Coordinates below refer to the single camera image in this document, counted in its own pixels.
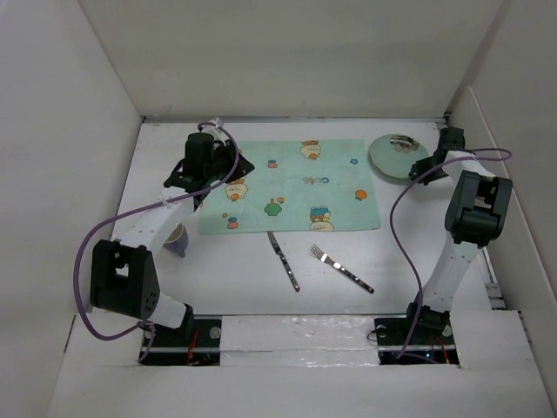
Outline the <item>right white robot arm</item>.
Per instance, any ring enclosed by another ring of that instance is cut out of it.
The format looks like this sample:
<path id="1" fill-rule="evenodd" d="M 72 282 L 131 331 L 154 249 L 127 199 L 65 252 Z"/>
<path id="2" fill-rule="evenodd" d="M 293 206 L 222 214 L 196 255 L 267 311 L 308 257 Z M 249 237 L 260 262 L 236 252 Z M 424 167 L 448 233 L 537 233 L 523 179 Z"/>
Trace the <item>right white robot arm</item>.
<path id="1" fill-rule="evenodd" d="M 448 127 L 441 130 L 433 155 L 416 162 L 410 171 L 410 179 L 422 185 L 445 177 L 454 184 L 444 220 L 445 244 L 430 279 L 402 321 L 402 332 L 411 342 L 421 343 L 444 331 L 468 267 L 502 233 L 513 181 L 488 171 L 482 160 L 467 150 L 462 129 Z"/>

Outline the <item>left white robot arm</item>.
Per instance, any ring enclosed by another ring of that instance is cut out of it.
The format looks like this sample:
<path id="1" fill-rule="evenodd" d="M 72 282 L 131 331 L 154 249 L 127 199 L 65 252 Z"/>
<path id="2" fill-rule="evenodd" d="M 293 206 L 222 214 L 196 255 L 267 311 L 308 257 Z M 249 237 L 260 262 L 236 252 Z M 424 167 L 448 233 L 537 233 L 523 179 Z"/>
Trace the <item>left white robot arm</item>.
<path id="1" fill-rule="evenodd" d="M 90 304 L 164 327 L 175 345 L 193 337 L 191 309 L 164 294 L 155 259 L 166 241 L 195 213 L 210 193 L 244 177 L 254 166 L 239 151 L 219 119 L 202 122 L 185 141 L 184 156 L 164 181 L 158 200 L 133 211 L 137 221 L 114 240 L 92 249 Z"/>

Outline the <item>green cartoon print placemat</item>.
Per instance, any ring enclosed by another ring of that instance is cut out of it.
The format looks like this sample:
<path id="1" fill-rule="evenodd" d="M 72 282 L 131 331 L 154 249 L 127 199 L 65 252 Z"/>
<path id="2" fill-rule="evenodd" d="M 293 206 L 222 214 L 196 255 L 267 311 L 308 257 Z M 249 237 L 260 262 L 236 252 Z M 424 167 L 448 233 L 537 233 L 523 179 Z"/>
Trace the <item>green cartoon print placemat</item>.
<path id="1" fill-rule="evenodd" d="M 380 227 L 364 140 L 242 141 L 238 147 L 254 169 L 205 199 L 203 235 Z"/>

